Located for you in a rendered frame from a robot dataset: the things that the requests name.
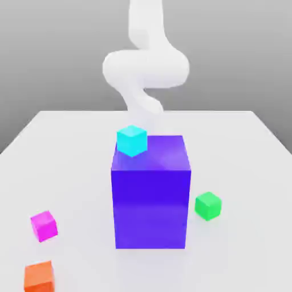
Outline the small cyan cube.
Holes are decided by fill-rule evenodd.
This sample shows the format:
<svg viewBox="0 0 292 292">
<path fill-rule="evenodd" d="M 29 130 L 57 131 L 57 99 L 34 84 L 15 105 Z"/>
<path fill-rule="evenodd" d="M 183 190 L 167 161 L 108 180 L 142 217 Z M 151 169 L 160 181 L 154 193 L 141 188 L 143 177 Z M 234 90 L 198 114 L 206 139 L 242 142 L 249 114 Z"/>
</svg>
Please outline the small cyan cube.
<svg viewBox="0 0 292 292">
<path fill-rule="evenodd" d="M 147 131 L 134 125 L 118 130 L 116 148 L 130 157 L 145 152 L 148 149 Z"/>
</svg>

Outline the small green cube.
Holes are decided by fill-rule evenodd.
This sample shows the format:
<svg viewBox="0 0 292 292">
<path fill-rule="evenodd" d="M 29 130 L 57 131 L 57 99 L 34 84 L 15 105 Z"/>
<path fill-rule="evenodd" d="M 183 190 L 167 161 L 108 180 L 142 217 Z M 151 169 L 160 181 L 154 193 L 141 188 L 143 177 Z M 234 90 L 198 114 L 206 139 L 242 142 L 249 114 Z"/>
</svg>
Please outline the small green cube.
<svg viewBox="0 0 292 292">
<path fill-rule="evenodd" d="M 221 208 L 222 200 L 212 192 L 205 192 L 196 197 L 194 211 L 205 221 L 218 217 Z"/>
</svg>

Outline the large purple box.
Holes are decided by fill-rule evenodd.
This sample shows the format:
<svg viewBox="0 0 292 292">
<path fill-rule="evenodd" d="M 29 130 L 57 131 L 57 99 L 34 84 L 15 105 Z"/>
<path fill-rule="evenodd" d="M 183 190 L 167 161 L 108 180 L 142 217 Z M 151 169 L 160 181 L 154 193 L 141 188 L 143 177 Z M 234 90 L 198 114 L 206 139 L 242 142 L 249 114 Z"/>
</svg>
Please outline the large purple box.
<svg viewBox="0 0 292 292">
<path fill-rule="evenodd" d="M 147 151 L 115 151 L 111 185 L 118 249 L 183 249 L 191 167 L 181 135 L 149 136 Z"/>
</svg>

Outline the small orange cube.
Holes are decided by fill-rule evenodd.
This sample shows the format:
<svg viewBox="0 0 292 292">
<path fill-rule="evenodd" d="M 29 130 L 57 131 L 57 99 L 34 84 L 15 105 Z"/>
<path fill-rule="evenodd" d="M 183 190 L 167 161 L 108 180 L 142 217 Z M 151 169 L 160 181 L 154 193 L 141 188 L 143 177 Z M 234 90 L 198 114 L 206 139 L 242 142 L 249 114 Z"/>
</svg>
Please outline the small orange cube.
<svg viewBox="0 0 292 292">
<path fill-rule="evenodd" d="M 55 277 L 51 261 L 25 267 L 25 292 L 55 292 Z"/>
</svg>

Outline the small magenta cube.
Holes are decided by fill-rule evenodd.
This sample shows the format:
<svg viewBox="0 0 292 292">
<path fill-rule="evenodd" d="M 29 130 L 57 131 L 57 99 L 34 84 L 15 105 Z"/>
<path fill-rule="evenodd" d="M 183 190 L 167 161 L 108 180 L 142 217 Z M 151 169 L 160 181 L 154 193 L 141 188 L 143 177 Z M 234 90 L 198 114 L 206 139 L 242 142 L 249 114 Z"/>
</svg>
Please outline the small magenta cube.
<svg viewBox="0 0 292 292">
<path fill-rule="evenodd" d="M 33 232 L 39 242 L 43 242 L 58 235 L 56 221 L 48 210 L 32 216 L 30 221 Z"/>
</svg>

